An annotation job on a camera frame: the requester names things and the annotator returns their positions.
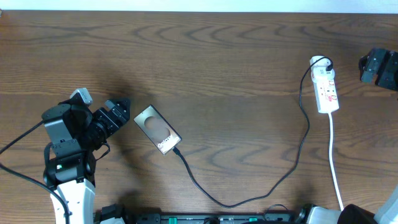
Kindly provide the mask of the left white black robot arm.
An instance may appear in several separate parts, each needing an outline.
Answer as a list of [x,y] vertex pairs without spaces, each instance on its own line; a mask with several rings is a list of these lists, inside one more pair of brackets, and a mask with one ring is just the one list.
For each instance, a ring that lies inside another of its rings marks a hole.
[[94,151],[130,119],[127,98],[110,99],[91,112],[80,95],[42,114],[51,142],[45,148],[44,181],[52,196],[57,223],[93,223],[95,198]]

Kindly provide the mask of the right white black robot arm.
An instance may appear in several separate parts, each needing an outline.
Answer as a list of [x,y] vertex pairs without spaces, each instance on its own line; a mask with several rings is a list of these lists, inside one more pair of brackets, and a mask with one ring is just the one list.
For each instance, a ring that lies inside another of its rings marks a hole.
[[[360,80],[364,83],[374,83],[376,86],[397,90],[397,52],[373,48],[369,53],[360,58],[358,62]],[[310,59],[308,69],[310,73],[317,103],[318,112],[327,114],[330,128],[328,146],[328,160],[331,178],[339,205],[339,209],[312,206],[303,214],[304,223],[397,223],[397,189],[395,189],[386,202],[376,213],[369,212],[357,205],[343,204],[338,179],[333,161],[334,126],[332,113],[340,108],[335,85],[335,71],[332,59],[316,55]]]

